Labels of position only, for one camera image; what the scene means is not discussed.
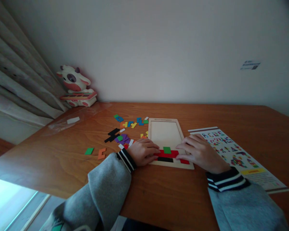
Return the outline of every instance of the white wall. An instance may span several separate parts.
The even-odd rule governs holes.
[[[46,63],[101,100],[267,105],[289,115],[286,0],[3,0]],[[245,60],[262,61],[240,71]]]

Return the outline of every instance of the gray sleeve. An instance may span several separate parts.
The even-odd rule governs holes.
[[[249,182],[234,169],[222,176],[207,176],[221,231],[289,230],[283,211],[260,185]]]
[[[112,153],[93,169],[88,184],[58,206],[41,230],[110,230],[131,184],[131,173],[118,157]]]

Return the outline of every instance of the child's hand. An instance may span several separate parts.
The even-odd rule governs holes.
[[[191,161],[210,173],[219,174],[231,169],[200,134],[185,137],[176,148],[191,153],[191,155],[178,155],[176,159]]]
[[[161,153],[159,148],[159,146],[149,139],[140,139],[129,146],[127,152],[133,158],[137,166],[145,166],[158,158],[158,156],[154,156],[154,154]]]

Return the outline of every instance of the cow toy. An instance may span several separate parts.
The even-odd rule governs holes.
[[[73,107],[86,106],[89,107],[96,102],[97,93],[93,89],[87,89],[91,81],[80,73],[77,67],[74,69],[71,66],[60,66],[60,72],[57,76],[63,78],[63,84],[68,88],[68,94],[60,97]]]

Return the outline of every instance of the colorful pattern chart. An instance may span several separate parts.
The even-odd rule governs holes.
[[[189,133],[202,135],[229,166],[235,167],[245,178],[261,185],[268,194],[289,191],[286,185],[218,127],[193,129]]]

